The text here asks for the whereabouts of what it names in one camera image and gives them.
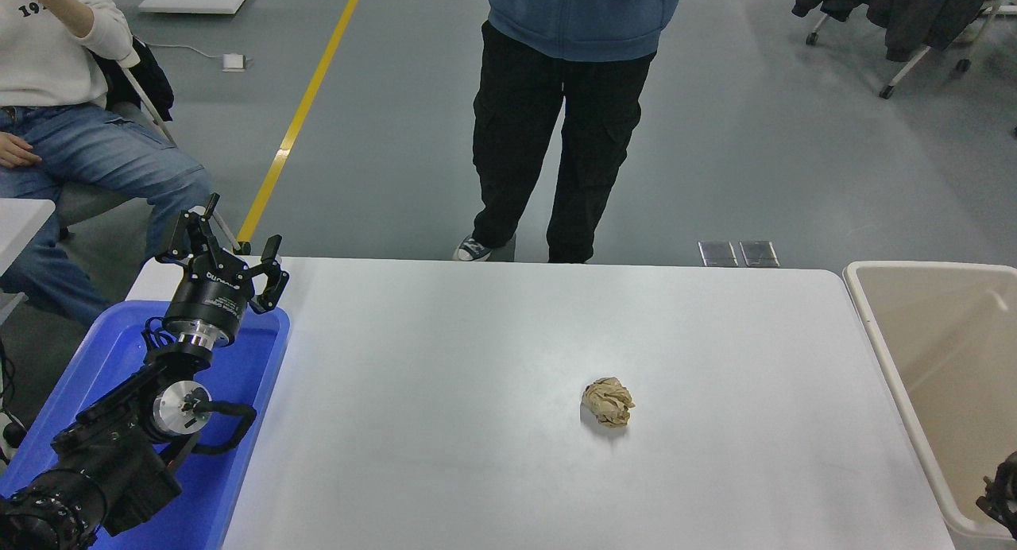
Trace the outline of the person's right hand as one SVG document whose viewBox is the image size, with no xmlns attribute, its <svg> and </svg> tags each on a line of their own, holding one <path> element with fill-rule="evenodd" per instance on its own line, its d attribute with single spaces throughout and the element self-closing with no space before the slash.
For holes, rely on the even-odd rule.
<svg viewBox="0 0 1017 550">
<path fill-rule="evenodd" d="M 0 164 L 3 168 L 16 169 L 35 166 L 41 163 L 41 157 L 33 152 L 33 146 L 21 137 L 0 133 Z"/>
</svg>

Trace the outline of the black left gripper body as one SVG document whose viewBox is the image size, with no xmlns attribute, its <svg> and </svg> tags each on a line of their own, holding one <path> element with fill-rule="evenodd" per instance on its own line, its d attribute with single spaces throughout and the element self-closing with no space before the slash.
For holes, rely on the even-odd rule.
<svg viewBox="0 0 1017 550">
<path fill-rule="evenodd" d="M 164 315 L 164 325 L 203 322 L 221 332 L 236 332 L 252 294 L 250 281 L 240 281 L 246 263 L 234 256 L 194 256 Z"/>
</svg>

